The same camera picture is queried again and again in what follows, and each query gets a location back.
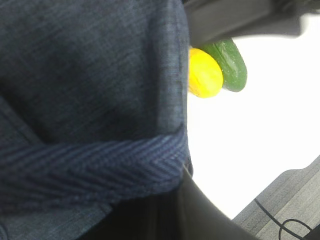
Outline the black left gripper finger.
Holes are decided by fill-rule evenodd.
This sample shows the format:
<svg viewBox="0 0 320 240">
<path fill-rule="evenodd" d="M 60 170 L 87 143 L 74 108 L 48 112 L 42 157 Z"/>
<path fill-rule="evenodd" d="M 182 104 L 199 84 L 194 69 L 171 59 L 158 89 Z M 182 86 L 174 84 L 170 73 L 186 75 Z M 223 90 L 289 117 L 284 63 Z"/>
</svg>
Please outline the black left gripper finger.
<svg viewBox="0 0 320 240">
<path fill-rule="evenodd" d="M 181 240 L 255 240 L 222 213 L 199 189 L 188 172 L 176 190 Z"/>
</svg>

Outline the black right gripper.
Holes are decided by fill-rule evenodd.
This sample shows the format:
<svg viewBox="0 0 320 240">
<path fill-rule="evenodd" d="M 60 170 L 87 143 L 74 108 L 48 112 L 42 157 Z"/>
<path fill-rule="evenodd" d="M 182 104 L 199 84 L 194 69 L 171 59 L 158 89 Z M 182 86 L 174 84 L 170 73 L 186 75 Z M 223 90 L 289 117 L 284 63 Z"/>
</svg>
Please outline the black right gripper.
<svg viewBox="0 0 320 240">
<path fill-rule="evenodd" d="M 185 0 L 194 47 L 234 37 L 302 33 L 301 17 L 319 14 L 318 0 Z"/>
</svg>

